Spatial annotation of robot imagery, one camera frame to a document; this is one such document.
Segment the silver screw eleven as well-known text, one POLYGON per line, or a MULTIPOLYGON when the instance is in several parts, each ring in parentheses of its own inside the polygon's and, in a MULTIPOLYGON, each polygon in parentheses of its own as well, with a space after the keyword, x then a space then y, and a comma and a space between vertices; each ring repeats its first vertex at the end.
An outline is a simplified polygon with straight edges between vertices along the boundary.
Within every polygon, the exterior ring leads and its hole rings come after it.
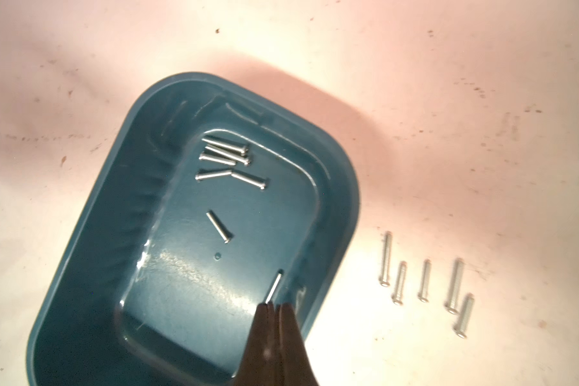
POLYGON ((213 153, 218 154, 220 156, 223 156, 226 159, 231 159, 233 161, 242 163, 245 166, 249 166, 251 164, 251 158, 246 157, 246 156, 241 156, 239 154, 234 154, 231 151, 227 151, 227 150, 224 150, 224 149, 216 147, 216 146, 207 145, 204 147, 204 149, 206 151, 212 151, 213 153))

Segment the silver screw ten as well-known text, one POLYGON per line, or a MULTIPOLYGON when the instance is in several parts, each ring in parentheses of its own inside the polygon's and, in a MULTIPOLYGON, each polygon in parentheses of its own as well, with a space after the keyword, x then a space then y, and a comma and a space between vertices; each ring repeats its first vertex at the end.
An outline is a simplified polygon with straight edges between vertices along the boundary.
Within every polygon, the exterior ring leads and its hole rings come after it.
POLYGON ((233 159, 226 159, 224 157, 216 156, 213 154, 207 154, 207 153, 200 154, 199 160, 200 161, 206 161, 206 162, 214 162, 214 163, 218 163, 218 164, 222 164, 222 165, 226 165, 226 166, 230 166, 230 167, 236 166, 236 161, 233 159))

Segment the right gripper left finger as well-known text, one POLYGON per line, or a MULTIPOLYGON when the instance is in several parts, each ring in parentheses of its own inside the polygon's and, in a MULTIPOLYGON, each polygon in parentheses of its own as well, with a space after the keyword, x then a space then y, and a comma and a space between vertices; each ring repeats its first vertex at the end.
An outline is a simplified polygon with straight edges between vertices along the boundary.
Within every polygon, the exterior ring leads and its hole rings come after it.
POLYGON ((272 303, 257 306, 234 385, 276 384, 276 314, 272 303))

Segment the silver screw twelve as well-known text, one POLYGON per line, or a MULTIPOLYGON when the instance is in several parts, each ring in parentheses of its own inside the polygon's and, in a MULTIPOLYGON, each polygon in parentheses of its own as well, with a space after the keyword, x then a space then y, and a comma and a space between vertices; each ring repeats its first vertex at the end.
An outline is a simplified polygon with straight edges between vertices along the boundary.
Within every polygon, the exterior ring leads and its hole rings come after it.
POLYGON ((232 151, 242 156, 246 155, 249 151, 249 147, 247 145, 238 145, 234 142, 226 141, 220 138, 205 136, 202 138, 202 140, 211 146, 216 146, 227 151, 232 151))

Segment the silver screw four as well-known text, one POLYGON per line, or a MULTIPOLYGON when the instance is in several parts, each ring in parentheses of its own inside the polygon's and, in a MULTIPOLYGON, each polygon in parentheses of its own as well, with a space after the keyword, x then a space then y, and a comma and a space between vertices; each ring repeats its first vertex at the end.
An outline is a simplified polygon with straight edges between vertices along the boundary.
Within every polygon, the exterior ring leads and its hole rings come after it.
POLYGON ((407 262, 401 262, 398 267, 397 279, 394 291, 392 293, 392 302, 397 306, 403 305, 403 293, 406 274, 407 274, 407 262))

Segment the silver screw three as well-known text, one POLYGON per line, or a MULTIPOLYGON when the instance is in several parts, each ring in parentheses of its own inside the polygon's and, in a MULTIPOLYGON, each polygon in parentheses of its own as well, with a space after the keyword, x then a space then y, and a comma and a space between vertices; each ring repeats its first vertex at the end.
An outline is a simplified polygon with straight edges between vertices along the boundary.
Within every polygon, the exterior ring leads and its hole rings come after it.
POLYGON ((450 287, 445 302, 446 310, 452 315, 456 315, 458 313, 458 298, 463 280, 464 267, 465 263, 463 259, 457 258, 455 260, 450 280, 450 287))

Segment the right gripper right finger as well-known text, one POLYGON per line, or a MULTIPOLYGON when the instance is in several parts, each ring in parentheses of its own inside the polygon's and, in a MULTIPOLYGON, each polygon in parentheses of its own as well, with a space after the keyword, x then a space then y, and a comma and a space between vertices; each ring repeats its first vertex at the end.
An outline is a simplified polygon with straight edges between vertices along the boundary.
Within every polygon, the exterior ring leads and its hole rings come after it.
POLYGON ((276 324, 276 385, 318 385, 290 303, 276 309, 276 324))

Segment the silver screw six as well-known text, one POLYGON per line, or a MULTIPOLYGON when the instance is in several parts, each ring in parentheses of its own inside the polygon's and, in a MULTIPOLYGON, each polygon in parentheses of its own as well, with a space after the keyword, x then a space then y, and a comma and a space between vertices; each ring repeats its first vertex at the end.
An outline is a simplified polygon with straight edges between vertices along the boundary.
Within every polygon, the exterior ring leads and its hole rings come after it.
POLYGON ((283 270, 278 270, 278 272, 276 273, 275 277, 273 278, 273 281, 272 281, 272 284, 271 284, 271 286, 270 286, 270 289, 269 289, 269 291, 268 291, 268 293, 267 293, 267 296, 265 297, 265 303, 270 303, 270 302, 272 301, 273 296, 275 295, 275 293, 276 293, 276 291, 277 291, 277 289, 278 289, 279 283, 280 283, 283 275, 284 275, 284 271, 283 271, 283 270))

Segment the silver screw one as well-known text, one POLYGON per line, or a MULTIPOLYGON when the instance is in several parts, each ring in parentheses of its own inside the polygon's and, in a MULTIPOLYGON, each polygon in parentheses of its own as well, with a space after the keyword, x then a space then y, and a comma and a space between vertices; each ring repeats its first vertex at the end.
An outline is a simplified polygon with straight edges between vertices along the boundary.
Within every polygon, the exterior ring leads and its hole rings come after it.
POLYGON ((390 286, 390 265, 391 265, 391 253, 392 253, 392 233, 387 232, 384 235, 384 247, 382 252, 381 260, 381 273, 379 276, 379 283, 383 287, 390 286))

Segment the silver screw nine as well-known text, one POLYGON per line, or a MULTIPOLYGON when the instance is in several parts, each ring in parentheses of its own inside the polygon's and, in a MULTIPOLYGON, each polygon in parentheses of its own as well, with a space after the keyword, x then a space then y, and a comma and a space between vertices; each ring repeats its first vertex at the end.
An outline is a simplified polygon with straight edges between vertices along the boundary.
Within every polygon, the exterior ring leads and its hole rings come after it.
POLYGON ((225 170, 201 170, 195 175, 195 180, 200 182, 208 179, 216 179, 226 176, 231 176, 233 169, 225 170))

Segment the silver screw five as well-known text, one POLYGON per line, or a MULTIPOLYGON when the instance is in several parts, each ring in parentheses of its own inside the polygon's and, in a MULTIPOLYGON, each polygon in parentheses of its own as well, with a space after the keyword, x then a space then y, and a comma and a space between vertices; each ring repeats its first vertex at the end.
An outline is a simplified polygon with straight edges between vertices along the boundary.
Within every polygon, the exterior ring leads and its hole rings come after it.
POLYGON ((459 313, 457 323, 454 326, 455 334, 462 338, 467 338, 467 329, 471 318, 471 313, 474 307, 474 295, 468 294, 464 298, 463 307, 459 313))

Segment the silver screw two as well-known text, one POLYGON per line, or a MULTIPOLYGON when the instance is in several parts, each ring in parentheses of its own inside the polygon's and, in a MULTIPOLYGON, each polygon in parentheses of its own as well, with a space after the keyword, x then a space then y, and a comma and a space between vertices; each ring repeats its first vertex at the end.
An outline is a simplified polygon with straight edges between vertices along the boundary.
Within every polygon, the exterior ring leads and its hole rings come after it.
POLYGON ((426 259, 423 263, 422 275, 421 275, 421 283, 418 292, 418 299, 421 302, 429 302, 429 280, 430 280, 430 273, 432 269, 432 262, 429 259, 426 259))

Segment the silver screw eight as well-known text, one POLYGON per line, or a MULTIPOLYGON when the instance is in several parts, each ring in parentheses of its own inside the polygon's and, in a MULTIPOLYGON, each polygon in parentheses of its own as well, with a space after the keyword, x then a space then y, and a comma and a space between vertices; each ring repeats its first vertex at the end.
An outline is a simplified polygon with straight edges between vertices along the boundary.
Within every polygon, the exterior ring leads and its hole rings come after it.
POLYGON ((259 179, 251 175, 241 173, 238 170, 233 170, 231 173, 231 177, 239 179, 250 185, 253 185, 254 187, 257 187, 260 190, 265 190, 265 188, 267 187, 267 182, 264 179, 259 179))

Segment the silver screw seven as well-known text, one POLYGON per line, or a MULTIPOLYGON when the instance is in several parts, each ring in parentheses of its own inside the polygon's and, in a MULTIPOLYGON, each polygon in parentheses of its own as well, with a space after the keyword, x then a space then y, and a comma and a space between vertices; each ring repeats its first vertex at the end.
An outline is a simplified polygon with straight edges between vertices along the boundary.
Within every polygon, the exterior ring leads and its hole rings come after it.
POLYGON ((233 235, 230 233, 230 231, 227 230, 227 228, 223 225, 218 216, 212 210, 207 211, 206 216, 210 220, 215 230, 219 233, 223 242, 228 244, 233 238, 233 235))

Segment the teal plastic storage tray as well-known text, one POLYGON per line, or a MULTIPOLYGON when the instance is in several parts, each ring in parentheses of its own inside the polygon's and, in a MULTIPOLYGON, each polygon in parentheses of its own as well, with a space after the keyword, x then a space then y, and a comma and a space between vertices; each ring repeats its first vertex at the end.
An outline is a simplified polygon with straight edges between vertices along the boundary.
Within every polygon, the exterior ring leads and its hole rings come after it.
POLYGON ((278 270, 271 302, 290 303, 308 335, 359 208, 352 164, 320 128, 211 74, 161 80, 128 112, 60 261, 29 383, 230 385, 278 270), (220 156, 205 136, 247 145, 251 164, 200 161, 220 156), (267 187, 195 180, 225 169, 267 187))

